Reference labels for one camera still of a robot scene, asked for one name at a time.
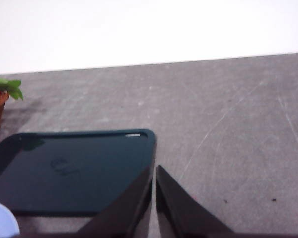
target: light blue object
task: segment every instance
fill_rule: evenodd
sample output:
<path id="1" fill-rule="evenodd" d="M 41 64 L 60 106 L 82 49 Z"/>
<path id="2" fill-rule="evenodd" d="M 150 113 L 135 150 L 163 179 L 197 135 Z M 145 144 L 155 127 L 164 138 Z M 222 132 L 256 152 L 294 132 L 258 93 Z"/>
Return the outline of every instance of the light blue object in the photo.
<path id="1" fill-rule="evenodd" d="M 19 225 L 12 212 L 0 203 L 0 238 L 20 234 Z"/>

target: gray table surface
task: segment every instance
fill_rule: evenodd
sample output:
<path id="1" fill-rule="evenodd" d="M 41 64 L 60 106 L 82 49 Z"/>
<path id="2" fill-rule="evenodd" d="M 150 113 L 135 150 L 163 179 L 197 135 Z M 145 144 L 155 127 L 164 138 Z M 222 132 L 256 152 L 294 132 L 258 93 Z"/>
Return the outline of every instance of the gray table surface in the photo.
<path id="1" fill-rule="evenodd" d="M 298 234 L 298 54 L 6 75 L 17 132 L 149 128 L 162 164 L 237 232 Z M 153 198 L 149 237 L 159 237 Z M 73 231 L 88 218 L 18 218 Z"/>

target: white wall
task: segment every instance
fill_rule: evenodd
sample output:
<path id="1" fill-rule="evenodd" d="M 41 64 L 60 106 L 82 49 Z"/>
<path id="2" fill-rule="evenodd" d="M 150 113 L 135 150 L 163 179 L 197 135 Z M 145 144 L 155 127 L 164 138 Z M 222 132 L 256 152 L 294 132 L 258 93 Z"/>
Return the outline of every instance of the white wall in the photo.
<path id="1" fill-rule="evenodd" d="M 0 0 L 0 74 L 298 52 L 298 0 Z"/>

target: glossy black surface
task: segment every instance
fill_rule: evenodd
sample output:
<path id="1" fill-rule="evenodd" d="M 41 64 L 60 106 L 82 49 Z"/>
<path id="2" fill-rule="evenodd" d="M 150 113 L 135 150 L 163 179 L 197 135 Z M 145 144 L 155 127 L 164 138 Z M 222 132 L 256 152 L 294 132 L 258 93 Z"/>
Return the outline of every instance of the glossy black surface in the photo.
<path id="1" fill-rule="evenodd" d="M 96 214 L 152 164 L 149 130 L 18 134 L 0 144 L 0 202 L 14 213 Z"/>

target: embossed logo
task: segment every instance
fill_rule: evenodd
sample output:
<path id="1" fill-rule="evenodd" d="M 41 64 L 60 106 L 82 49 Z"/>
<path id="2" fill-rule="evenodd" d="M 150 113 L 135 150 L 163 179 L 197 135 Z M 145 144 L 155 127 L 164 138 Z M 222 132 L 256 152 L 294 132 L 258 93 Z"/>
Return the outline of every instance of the embossed logo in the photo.
<path id="1" fill-rule="evenodd" d="M 50 162 L 51 168 L 62 176 L 66 176 L 73 173 L 78 173 L 79 169 L 72 165 L 68 160 L 57 157 Z"/>

